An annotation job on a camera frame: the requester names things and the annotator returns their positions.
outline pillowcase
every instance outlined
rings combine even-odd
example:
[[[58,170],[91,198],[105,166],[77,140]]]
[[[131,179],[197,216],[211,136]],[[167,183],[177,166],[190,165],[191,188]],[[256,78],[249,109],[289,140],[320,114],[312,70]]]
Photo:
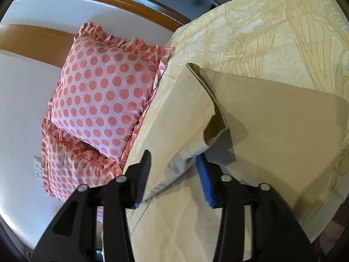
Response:
[[[92,23],[74,41],[53,98],[52,123],[124,167],[174,48],[139,38],[126,43]]]
[[[80,184],[105,185],[122,174],[122,169],[92,147],[51,122],[51,99],[41,125],[42,170],[44,189],[51,197],[66,201]],[[102,208],[97,218],[103,219]]]

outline wall socket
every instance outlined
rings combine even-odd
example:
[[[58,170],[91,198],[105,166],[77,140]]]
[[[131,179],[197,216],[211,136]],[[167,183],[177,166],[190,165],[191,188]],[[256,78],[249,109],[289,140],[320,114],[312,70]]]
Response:
[[[37,180],[43,181],[43,167],[41,158],[34,156],[34,171]]]

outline silver screw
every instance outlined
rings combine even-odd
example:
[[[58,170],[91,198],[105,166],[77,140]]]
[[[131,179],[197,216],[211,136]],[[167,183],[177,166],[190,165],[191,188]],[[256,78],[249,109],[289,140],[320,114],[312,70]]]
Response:
[[[84,192],[84,191],[86,191],[88,188],[89,188],[89,187],[88,187],[87,184],[81,184],[81,185],[79,185],[79,186],[77,187],[77,190],[78,190],[79,192]]]
[[[229,174],[223,174],[221,176],[221,181],[223,181],[223,182],[230,182],[230,181],[232,181],[232,179],[233,178]]]
[[[270,190],[270,185],[267,183],[262,183],[259,185],[259,188],[262,189],[263,191],[268,191]]]
[[[116,182],[122,183],[127,180],[127,177],[125,175],[119,175],[118,177],[115,178]]]

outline mattress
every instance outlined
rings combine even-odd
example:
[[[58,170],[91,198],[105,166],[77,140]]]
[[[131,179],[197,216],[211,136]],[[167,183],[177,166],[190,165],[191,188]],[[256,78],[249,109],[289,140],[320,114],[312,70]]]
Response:
[[[176,49],[143,127],[155,121],[187,63],[349,101],[349,23],[335,0],[233,0],[179,28],[167,45]],[[136,159],[148,131],[140,131],[128,164]],[[334,161],[317,199],[298,210],[299,223],[310,240],[321,233],[348,195],[348,129]],[[220,211],[206,205],[200,188],[192,168],[139,209],[128,211],[136,261],[212,260]],[[248,229],[246,233],[248,257]]]

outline wall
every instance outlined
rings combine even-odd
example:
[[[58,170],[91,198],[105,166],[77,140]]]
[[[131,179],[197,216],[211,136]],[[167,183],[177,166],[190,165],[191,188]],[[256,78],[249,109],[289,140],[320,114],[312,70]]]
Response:
[[[34,174],[40,125],[60,69],[0,51],[0,215],[34,248],[62,203]]]

